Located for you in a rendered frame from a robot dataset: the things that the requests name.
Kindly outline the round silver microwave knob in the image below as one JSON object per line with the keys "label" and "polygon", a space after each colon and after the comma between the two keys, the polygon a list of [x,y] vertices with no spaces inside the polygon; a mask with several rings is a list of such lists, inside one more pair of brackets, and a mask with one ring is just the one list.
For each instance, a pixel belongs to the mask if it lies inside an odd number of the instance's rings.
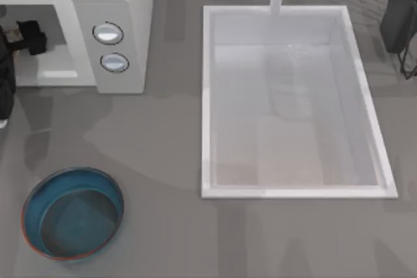
{"label": "round silver microwave knob", "polygon": [[124,38],[123,30],[114,23],[105,22],[93,27],[93,36],[101,44],[115,45]]}
{"label": "round silver microwave knob", "polygon": [[108,72],[122,73],[129,68],[130,63],[124,55],[120,53],[110,53],[101,56],[100,65]]}

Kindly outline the pale microwave oven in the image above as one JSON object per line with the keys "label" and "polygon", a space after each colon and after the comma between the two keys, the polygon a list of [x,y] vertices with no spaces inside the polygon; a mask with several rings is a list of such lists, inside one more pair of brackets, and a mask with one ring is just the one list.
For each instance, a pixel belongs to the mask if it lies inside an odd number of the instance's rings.
{"label": "pale microwave oven", "polygon": [[[102,94],[140,94],[145,88],[153,0],[0,0],[0,25],[36,20],[48,38],[47,51],[15,55],[20,87],[95,87]],[[124,38],[115,45],[99,43],[93,27],[117,24]],[[100,65],[110,53],[130,63],[122,73]]]}

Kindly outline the blue bowl with red rim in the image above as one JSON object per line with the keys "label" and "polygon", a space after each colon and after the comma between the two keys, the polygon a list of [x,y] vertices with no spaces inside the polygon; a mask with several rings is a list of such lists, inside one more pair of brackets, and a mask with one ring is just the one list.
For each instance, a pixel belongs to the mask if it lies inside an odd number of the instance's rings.
{"label": "blue bowl with red rim", "polygon": [[21,210],[29,247],[45,258],[76,262],[105,249],[124,217],[124,195],[109,174],[70,167],[41,180]]}

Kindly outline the white sink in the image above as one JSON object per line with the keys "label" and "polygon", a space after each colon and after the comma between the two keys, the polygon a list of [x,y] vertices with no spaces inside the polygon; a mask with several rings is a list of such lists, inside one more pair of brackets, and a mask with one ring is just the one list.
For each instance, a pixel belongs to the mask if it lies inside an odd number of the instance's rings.
{"label": "white sink", "polygon": [[398,196],[345,6],[205,6],[201,196]]}

